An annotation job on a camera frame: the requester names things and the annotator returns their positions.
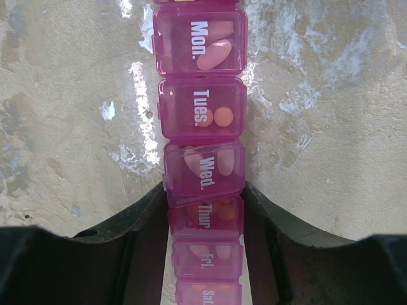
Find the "pink weekly pill organizer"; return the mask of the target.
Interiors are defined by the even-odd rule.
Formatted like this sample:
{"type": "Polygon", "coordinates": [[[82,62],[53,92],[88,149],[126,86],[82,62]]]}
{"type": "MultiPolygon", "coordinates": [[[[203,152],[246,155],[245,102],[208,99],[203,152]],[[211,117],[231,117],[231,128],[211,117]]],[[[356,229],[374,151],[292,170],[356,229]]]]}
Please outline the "pink weekly pill organizer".
{"type": "Polygon", "coordinates": [[[238,1],[158,1],[153,15],[178,304],[242,303],[247,35],[238,1]]]}

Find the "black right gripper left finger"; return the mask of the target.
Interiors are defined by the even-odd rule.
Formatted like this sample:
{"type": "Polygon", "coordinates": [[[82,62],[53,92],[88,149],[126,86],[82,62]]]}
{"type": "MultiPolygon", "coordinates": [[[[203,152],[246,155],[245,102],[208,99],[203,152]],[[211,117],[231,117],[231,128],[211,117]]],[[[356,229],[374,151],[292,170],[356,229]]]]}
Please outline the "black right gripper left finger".
{"type": "Polygon", "coordinates": [[[72,238],[1,228],[2,304],[159,304],[168,237],[161,184],[72,238]]]}

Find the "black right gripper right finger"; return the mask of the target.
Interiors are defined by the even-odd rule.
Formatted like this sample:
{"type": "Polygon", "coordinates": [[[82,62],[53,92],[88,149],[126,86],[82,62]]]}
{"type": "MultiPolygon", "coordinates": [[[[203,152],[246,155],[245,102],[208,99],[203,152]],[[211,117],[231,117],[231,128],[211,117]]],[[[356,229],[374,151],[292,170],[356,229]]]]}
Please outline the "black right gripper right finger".
{"type": "Polygon", "coordinates": [[[244,243],[254,304],[405,304],[406,236],[358,241],[323,231],[243,190],[244,243]]]}

